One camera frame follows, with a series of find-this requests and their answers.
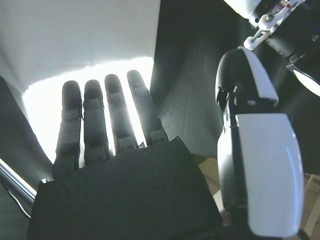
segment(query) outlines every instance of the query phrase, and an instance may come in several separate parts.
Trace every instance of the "robotic arm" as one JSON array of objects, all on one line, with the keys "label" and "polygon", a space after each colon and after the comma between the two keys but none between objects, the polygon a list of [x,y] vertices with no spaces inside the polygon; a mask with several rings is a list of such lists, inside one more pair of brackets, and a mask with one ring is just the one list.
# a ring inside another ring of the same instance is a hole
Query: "robotic arm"
[{"label": "robotic arm", "polygon": [[266,42],[311,92],[320,96],[319,0],[224,0],[255,29],[243,45]]}]

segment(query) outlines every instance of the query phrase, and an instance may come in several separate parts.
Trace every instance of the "white panel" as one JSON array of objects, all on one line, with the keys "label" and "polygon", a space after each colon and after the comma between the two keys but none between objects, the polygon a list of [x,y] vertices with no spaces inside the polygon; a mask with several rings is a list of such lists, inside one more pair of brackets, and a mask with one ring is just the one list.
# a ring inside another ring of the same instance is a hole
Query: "white panel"
[{"label": "white panel", "polygon": [[300,227],[304,176],[296,135],[285,114],[236,116],[253,233],[290,237]]},{"label": "white panel", "polygon": [[249,19],[262,0],[224,0],[235,12]]},{"label": "white panel", "polygon": [[154,57],[160,0],[1,0],[0,49],[24,89],[109,61]]},{"label": "white panel", "polygon": [[277,92],[272,85],[269,75],[264,66],[261,64],[260,60],[256,55],[252,53],[252,51],[246,49],[245,47],[240,46],[238,48],[244,51],[248,59],[259,97],[264,99],[271,99],[274,101],[274,104],[277,104],[279,101]]}]

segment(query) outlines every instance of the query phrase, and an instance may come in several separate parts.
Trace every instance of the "bright light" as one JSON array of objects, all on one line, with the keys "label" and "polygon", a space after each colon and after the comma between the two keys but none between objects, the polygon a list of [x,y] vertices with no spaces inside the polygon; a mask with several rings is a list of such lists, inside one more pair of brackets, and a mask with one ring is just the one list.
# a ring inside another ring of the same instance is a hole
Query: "bright light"
[{"label": "bright light", "polygon": [[[23,96],[23,102],[33,132],[50,161],[53,163],[56,158],[56,147],[61,123],[62,87],[65,82],[70,80],[78,82],[82,100],[86,82],[91,79],[99,81],[105,107],[104,115],[108,141],[112,145],[113,152],[115,152],[114,138],[112,136],[110,115],[108,111],[107,94],[105,90],[105,77],[108,74],[116,74],[121,82],[136,140],[138,144],[145,142],[140,120],[129,88],[127,72],[130,70],[139,71],[146,87],[149,89],[153,65],[154,61],[151,57],[111,61],[93,67],[86,67],[82,70],[67,72],[63,75],[51,77],[30,85]],[[81,139],[83,140],[83,131],[81,131],[81,135]],[[80,160],[83,161],[83,141],[80,145]]]},{"label": "bright light", "polygon": [[318,95],[320,97],[320,85],[316,83],[312,78],[304,75],[303,73],[293,70],[296,78],[311,92]]}]

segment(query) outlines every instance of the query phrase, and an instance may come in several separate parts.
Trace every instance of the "cable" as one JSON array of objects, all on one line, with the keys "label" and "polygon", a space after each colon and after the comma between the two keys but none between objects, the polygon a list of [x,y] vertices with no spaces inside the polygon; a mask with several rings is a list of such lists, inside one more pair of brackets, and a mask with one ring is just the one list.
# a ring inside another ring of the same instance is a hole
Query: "cable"
[{"label": "cable", "polygon": [[19,200],[12,194],[12,192],[9,190],[9,188],[2,182],[0,181],[0,183],[3,185],[4,189],[7,191],[7,193],[10,195],[10,197],[12,197],[12,199],[15,201],[15,203],[17,204],[17,206],[20,208],[21,212],[24,214],[24,216],[26,216],[28,219],[31,219],[31,216],[27,213],[27,211],[24,209],[24,207],[22,206],[22,204],[19,202]]},{"label": "cable", "polygon": [[306,234],[306,232],[304,230],[302,230],[301,228],[300,228],[297,235],[300,238],[300,240],[310,240],[310,237],[308,236],[308,234]]}]

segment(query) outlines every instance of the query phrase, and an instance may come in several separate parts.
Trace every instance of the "black finger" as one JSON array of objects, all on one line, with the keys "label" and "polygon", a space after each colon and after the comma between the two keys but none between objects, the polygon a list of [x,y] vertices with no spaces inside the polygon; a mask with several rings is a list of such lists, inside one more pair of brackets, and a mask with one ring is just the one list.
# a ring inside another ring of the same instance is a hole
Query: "black finger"
[{"label": "black finger", "polygon": [[93,165],[110,158],[103,95],[97,80],[84,87],[84,162]]},{"label": "black finger", "polygon": [[127,78],[147,146],[167,142],[167,133],[140,73],[131,70],[127,73]]},{"label": "black finger", "polygon": [[70,175],[79,168],[82,99],[76,81],[62,88],[62,121],[53,164],[53,177]]},{"label": "black finger", "polygon": [[130,121],[125,96],[119,78],[110,74],[105,77],[105,90],[109,105],[115,153],[123,153],[138,147]]}]

